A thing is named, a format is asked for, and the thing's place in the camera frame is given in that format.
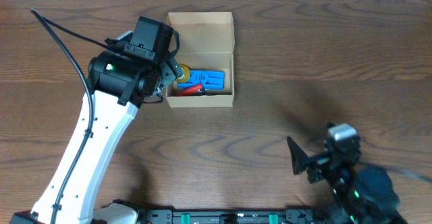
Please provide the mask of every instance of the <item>blue plastic object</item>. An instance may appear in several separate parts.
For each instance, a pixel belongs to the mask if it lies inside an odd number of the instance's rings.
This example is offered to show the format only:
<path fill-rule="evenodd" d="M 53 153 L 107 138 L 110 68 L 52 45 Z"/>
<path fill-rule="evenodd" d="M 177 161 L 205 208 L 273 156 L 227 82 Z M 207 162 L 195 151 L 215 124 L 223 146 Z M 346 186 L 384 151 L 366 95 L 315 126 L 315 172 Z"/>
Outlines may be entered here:
<path fill-rule="evenodd" d="M 225 73 L 207 71 L 207 70 L 190 70 L 190 78 L 187 82 L 177 83 L 179 88 L 188 88 L 195 84 L 202 83 L 205 90 L 222 90 Z"/>

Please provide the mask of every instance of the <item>yellow round object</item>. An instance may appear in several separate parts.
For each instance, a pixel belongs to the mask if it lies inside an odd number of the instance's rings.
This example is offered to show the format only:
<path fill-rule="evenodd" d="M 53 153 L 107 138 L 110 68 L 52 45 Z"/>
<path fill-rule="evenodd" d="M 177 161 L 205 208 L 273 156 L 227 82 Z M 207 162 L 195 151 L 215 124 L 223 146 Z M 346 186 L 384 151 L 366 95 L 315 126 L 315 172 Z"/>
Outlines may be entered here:
<path fill-rule="evenodd" d="M 184 74 L 183 74 L 183 76 L 181 78 L 178 78 L 176 80 L 176 82 L 179 82 L 179 83 L 187 82 L 189 80 L 189 77 L 190 77 L 190 69 L 189 69 L 189 67 L 187 65 L 185 65 L 185 64 L 179 64 L 178 66 L 180 66 L 180 68 L 183 70 Z"/>

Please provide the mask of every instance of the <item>wooden table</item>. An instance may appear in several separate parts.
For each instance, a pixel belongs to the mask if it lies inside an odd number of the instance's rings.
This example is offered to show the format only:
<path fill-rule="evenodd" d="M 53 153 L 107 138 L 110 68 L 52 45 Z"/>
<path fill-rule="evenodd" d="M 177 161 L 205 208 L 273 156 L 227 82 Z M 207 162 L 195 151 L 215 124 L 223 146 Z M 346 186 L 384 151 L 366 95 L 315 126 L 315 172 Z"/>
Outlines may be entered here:
<path fill-rule="evenodd" d="M 0 222 L 31 209 L 82 104 L 70 62 L 28 11 L 103 41 L 139 16 L 232 11 L 233 108 L 145 105 L 97 207 L 122 198 L 175 208 L 285 208 L 331 201 L 293 176 L 286 136 L 323 150 L 325 122 L 363 137 L 364 161 L 432 175 L 432 0 L 0 0 Z M 101 49 L 62 32 L 86 71 Z M 410 223 L 432 222 L 431 184 L 390 173 Z"/>

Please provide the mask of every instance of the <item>box flap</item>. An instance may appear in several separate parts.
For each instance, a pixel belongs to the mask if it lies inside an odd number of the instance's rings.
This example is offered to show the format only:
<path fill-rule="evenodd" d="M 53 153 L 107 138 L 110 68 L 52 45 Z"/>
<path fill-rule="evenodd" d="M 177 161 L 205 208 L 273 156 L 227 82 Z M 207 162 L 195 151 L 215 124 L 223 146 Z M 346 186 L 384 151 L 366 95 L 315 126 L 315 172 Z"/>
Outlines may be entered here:
<path fill-rule="evenodd" d="M 178 54 L 234 52 L 231 12 L 170 12 L 167 24 L 180 35 Z"/>

